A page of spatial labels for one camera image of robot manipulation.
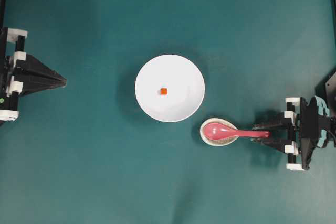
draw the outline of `green tabletop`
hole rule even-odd
[[[0,223],[335,223],[336,150],[308,172],[240,138],[211,147],[210,117],[249,128],[310,99],[336,66],[331,0],[7,0],[5,26],[68,79],[21,98],[0,129]],[[8,53],[14,50],[10,46]],[[141,66],[178,54],[203,73],[178,123],[138,106]]]

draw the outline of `black metal frame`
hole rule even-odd
[[[38,61],[32,55],[25,54],[25,60],[18,59],[16,64],[10,56],[6,56],[8,27],[3,26],[6,0],[0,0],[0,110],[17,111],[19,97],[46,89],[64,87],[67,80],[56,71]],[[25,36],[17,35],[15,52],[24,52]],[[20,92],[13,91],[10,94],[7,88],[11,84],[12,77],[22,83]]]

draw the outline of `white bowl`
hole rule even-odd
[[[167,95],[160,89],[167,88]],[[162,122],[178,122],[201,106],[205,84],[200,70],[178,55],[161,55],[148,61],[135,81],[135,96],[142,110]]]

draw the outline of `white plastic clip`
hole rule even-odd
[[[17,60],[26,60],[26,52],[14,52],[13,54],[13,68],[16,66]]]
[[[291,163],[287,163],[286,164],[286,168],[289,170],[304,170],[302,169],[302,165],[301,164],[291,164]]]
[[[7,32],[7,42],[15,43],[19,37],[19,35],[28,37],[28,32],[21,29],[13,29],[9,28]]]
[[[11,83],[9,84],[9,86],[7,86],[6,90],[7,96],[10,97],[13,92],[18,92],[19,94],[21,94],[22,88],[23,88],[23,82],[14,81],[14,76],[12,76]]]

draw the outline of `small orange block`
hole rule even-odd
[[[166,94],[167,94],[167,89],[166,88],[160,89],[160,95],[166,95]]]

